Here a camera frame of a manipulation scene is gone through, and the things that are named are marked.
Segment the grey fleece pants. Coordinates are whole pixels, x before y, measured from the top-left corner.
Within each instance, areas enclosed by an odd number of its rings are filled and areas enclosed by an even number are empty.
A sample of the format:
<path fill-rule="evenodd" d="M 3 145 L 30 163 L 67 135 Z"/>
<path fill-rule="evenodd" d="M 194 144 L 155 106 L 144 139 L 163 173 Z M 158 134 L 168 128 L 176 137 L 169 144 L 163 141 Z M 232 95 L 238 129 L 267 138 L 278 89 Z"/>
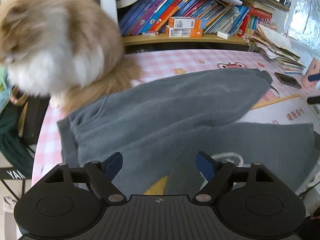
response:
<path fill-rule="evenodd" d="M 114 185 L 143 194 L 166 178 L 165 194 L 199 191 L 195 157 L 235 157 L 265 165 L 296 191 L 319 159 L 311 124 L 241 122 L 272 83 L 266 71 L 220 69 L 159 79 L 100 98 L 58 122 L 61 155 L 69 167 L 123 155 Z"/>

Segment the pink checkered desk mat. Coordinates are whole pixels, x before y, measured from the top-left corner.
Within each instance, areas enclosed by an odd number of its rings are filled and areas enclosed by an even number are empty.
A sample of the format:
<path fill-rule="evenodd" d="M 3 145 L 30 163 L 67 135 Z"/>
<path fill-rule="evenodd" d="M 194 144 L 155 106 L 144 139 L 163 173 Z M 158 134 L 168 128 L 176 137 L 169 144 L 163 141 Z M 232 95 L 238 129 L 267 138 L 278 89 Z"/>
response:
<path fill-rule="evenodd" d="M 173 75 L 182 75 L 221 68 L 259 68 L 270 75 L 280 69 L 266 57 L 253 52 L 235 50 L 164 50 L 131 54 L 143 68 L 144 82 L 150 82 Z M 302 124 L 312 122 L 319 132 L 319 107 L 308 106 L 304 101 L 313 95 L 315 89 L 301 89 L 286 86 L 274 77 L 270 92 L 249 111 L 242 122 L 269 124 Z M 48 107 L 40 130 L 36 147 L 31 183 L 35 185 L 51 168 L 61 160 L 61 140 L 57 121 L 63 115 L 58 109 Z"/>

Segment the black smartphone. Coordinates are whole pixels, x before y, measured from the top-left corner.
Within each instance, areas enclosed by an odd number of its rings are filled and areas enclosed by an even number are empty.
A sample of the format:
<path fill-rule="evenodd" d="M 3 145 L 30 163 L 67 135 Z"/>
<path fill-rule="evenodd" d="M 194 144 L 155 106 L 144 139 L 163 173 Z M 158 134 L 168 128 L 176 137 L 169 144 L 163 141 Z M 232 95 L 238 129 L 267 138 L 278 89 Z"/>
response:
<path fill-rule="evenodd" d="M 274 75 L 280 81 L 280 83 L 283 85 L 290 86 L 290 87 L 297 88 L 297 89 L 302 88 L 300 83 L 294 77 L 291 77 L 291 76 L 288 76 L 285 74 L 281 74 L 278 72 L 275 72 Z"/>

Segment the fluffy orange white cat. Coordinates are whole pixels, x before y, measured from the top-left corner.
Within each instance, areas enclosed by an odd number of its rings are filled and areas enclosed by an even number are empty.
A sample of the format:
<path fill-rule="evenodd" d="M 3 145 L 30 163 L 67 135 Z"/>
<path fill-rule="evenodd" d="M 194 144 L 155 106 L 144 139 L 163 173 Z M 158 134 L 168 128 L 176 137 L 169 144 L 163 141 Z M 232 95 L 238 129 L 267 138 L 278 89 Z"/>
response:
<path fill-rule="evenodd" d="M 125 57 L 119 28 L 94 0 L 5 0 L 1 65 L 29 96 L 69 114 L 129 89 L 143 75 Z"/>

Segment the stack of papers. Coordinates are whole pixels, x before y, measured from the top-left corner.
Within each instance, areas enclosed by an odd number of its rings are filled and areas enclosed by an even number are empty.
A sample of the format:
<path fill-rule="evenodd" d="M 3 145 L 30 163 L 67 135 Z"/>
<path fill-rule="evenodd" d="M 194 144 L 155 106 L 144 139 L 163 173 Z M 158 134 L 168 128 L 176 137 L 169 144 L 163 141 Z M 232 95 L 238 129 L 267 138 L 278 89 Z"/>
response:
<path fill-rule="evenodd" d="M 287 37 L 258 24 L 251 39 L 261 53 L 283 72 L 302 74 L 306 70 L 300 56 L 292 50 L 291 42 Z"/>

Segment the small red white box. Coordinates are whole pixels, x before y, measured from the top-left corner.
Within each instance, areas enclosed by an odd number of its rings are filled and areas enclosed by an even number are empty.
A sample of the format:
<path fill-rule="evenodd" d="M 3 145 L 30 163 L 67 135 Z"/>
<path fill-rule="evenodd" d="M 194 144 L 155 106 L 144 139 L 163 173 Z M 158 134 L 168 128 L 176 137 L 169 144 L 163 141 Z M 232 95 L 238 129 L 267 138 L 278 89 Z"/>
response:
<path fill-rule="evenodd" d="M 147 31 L 142 33 L 143 37 L 156 37 L 159 35 L 157 31 Z"/>

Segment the purple book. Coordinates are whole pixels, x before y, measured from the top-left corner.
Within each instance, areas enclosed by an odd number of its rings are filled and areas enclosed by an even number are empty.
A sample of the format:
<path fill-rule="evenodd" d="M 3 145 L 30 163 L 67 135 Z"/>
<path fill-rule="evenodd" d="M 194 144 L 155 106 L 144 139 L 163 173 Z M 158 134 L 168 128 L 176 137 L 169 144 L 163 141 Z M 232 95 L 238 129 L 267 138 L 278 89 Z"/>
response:
<path fill-rule="evenodd" d="M 136 26 L 129 32 L 129 35 L 136 36 L 141 30 L 145 27 L 145 25 L 149 22 L 150 17 L 154 14 L 157 8 L 164 2 L 165 0 L 155 0 L 152 2 L 151 6 L 148 8 L 146 13 L 142 16 L 142 18 L 138 21 Z"/>

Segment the lower orange white box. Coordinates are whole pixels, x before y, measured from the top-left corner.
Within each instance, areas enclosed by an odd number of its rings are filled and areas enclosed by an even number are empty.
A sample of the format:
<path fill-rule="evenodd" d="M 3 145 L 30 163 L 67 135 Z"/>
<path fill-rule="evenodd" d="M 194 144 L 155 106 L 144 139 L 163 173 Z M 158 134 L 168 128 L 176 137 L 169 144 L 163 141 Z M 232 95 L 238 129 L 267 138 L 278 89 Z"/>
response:
<path fill-rule="evenodd" d="M 174 29 L 168 25 L 165 27 L 165 34 L 168 37 L 202 37 L 202 29 Z"/>

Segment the orange white box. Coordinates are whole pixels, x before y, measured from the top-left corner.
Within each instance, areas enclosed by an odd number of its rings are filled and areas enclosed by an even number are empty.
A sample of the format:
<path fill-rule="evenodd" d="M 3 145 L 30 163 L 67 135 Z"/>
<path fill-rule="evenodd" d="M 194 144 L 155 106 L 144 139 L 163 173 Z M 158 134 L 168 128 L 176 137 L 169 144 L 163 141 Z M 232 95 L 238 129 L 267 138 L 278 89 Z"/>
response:
<path fill-rule="evenodd" d="M 202 29 L 174 29 L 168 25 L 165 27 L 165 34 L 168 37 L 202 37 Z"/>
<path fill-rule="evenodd" d="M 173 29 L 204 29 L 207 20 L 196 17 L 171 17 L 168 26 Z"/>

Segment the upper orange white box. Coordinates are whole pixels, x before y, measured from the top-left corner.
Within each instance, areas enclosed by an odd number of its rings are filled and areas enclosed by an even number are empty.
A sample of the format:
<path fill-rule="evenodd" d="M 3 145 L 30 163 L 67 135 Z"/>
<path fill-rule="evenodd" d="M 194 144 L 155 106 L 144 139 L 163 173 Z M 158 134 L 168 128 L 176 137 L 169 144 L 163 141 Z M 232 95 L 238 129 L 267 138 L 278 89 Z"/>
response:
<path fill-rule="evenodd" d="M 207 20 L 196 17 L 171 17 L 168 26 L 173 29 L 204 29 Z"/>

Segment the dark blue book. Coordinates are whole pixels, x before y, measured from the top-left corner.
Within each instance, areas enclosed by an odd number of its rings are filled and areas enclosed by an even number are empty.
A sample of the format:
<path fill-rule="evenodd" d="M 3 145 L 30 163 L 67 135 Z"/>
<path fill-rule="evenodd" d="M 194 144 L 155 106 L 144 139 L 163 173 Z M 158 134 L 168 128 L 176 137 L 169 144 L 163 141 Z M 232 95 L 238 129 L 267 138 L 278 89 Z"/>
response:
<path fill-rule="evenodd" d="M 135 21 L 140 12 L 146 7 L 150 0 L 138 0 L 129 11 L 123 16 L 119 22 L 120 33 L 122 36 L 125 35 L 127 29 Z"/>

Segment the light blue book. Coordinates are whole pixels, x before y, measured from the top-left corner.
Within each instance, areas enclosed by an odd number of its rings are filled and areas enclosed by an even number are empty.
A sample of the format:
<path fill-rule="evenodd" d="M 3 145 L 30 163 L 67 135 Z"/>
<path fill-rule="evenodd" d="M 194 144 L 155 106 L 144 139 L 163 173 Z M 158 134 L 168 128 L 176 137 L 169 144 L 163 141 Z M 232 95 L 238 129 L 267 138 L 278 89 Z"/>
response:
<path fill-rule="evenodd" d="M 146 13 L 144 17 L 144 24 L 137 31 L 136 35 L 148 32 L 153 24 L 160 18 L 160 16 L 167 10 L 167 8 L 173 3 L 175 0 L 157 0 L 151 9 L 151 14 Z"/>

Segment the red book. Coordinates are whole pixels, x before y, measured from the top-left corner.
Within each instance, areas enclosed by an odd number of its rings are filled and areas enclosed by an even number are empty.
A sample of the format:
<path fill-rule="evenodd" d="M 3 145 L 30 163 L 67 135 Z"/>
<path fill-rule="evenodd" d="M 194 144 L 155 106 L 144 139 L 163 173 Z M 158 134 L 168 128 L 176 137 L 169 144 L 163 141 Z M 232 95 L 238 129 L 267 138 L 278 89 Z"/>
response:
<path fill-rule="evenodd" d="M 165 20 L 168 18 L 169 14 L 174 11 L 174 9 L 177 7 L 177 5 L 182 0 L 174 0 L 171 5 L 168 6 L 168 8 L 161 14 L 161 16 L 158 18 L 158 20 L 152 25 L 152 27 L 149 29 L 149 31 L 159 31 L 159 29 L 162 27 L 162 25 L 165 23 Z"/>

